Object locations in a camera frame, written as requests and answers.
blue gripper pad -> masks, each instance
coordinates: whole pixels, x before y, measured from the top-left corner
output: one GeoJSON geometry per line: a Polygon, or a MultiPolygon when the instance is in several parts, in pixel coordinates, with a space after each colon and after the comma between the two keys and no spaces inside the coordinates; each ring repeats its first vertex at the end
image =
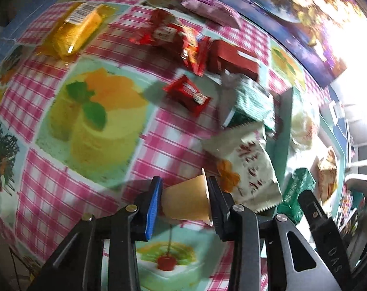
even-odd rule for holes
{"type": "Polygon", "coordinates": [[[149,193],[151,193],[152,190],[154,190],[154,192],[152,193],[150,206],[147,211],[147,223],[144,232],[146,241],[152,237],[152,233],[154,231],[155,220],[158,215],[159,201],[161,200],[162,187],[163,179],[159,176],[154,176],[148,190],[149,193]]]}

green packet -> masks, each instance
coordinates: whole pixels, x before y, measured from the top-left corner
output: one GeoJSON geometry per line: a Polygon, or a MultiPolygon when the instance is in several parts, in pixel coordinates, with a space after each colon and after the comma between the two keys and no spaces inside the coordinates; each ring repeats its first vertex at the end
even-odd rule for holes
{"type": "Polygon", "coordinates": [[[278,213],[284,213],[297,225],[303,217],[298,197],[304,190],[314,190],[315,180],[307,168],[298,168],[292,174],[283,194],[283,203],[278,206],[278,213]]]}
{"type": "Polygon", "coordinates": [[[263,122],[266,131],[275,132],[274,99],[246,75],[226,71],[221,77],[219,120],[223,128],[263,122]]]}

white label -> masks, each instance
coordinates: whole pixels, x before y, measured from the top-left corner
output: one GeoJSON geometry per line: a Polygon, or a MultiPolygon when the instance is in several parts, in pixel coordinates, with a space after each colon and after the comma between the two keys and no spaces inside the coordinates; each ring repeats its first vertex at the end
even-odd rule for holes
{"type": "Polygon", "coordinates": [[[156,29],[152,36],[156,40],[172,42],[176,33],[177,30],[175,28],[164,26],[160,29],[156,29]]]}
{"type": "Polygon", "coordinates": [[[66,19],[65,23],[72,23],[74,25],[81,25],[84,20],[99,7],[97,3],[83,3],[78,6],[66,19]]]}
{"type": "Polygon", "coordinates": [[[239,56],[242,56],[242,57],[244,57],[244,58],[246,58],[246,59],[249,59],[249,60],[251,60],[251,61],[253,61],[253,62],[256,62],[256,63],[258,64],[258,59],[256,59],[255,57],[252,57],[252,56],[248,55],[248,54],[247,54],[247,53],[245,53],[245,52],[237,51],[237,54],[238,54],[239,56]]]}

yellow snack package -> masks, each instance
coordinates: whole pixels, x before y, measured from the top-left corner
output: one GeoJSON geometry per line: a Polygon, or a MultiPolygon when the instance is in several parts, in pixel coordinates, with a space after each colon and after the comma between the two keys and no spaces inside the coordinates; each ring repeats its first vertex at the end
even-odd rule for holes
{"type": "Polygon", "coordinates": [[[42,45],[37,47],[36,53],[60,58],[68,63],[75,61],[77,52],[92,40],[94,32],[115,11],[103,4],[75,3],[60,18],[42,45]]]}

pink checkered tablecloth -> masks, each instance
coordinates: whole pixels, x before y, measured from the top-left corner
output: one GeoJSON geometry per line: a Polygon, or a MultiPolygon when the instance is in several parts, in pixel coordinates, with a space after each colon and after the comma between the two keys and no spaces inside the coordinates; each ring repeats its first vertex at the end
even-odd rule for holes
{"type": "MultiPolygon", "coordinates": [[[[48,110],[58,97],[67,78],[77,69],[79,60],[93,58],[114,67],[147,75],[171,83],[184,73],[182,65],[167,54],[150,46],[137,46],[128,41],[133,32],[150,18],[152,8],[141,5],[145,0],[88,0],[120,5],[120,12],[91,40],[75,63],[31,55],[23,61],[0,103],[0,128],[18,139],[20,165],[15,166],[14,221],[5,222],[0,211],[0,233],[16,251],[29,253],[43,263],[80,220],[85,212],[96,217],[115,213],[118,207],[132,203],[148,187],[154,175],[161,176],[165,186],[197,176],[201,168],[217,175],[215,161],[200,146],[200,140],[218,131],[217,99],[213,99],[196,119],[169,98],[162,98],[151,113],[140,134],[134,157],[128,164],[120,190],[106,188],[70,169],[56,153],[48,153],[39,141],[39,131],[48,110]]],[[[35,19],[17,40],[18,44],[39,45],[58,19],[74,2],[57,3],[35,19]]],[[[219,35],[240,47],[254,51],[266,67],[260,78],[270,90],[280,94],[291,84],[271,67],[271,36],[248,20],[240,31],[203,23],[179,14],[185,25],[206,35],[219,35]]],[[[328,89],[321,89],[304,71],[306,91],[319,105],[330,100],[328,89]]],[[[202,222],[182,222],[182,228],[212,231],[202,222]]],[[[225,244],[220,263],[210,276],[207,291],[227,290],[233,245],[225,244]]],[[[267,267],[262,259],[262,290],[267,288],[267,267]]]]}

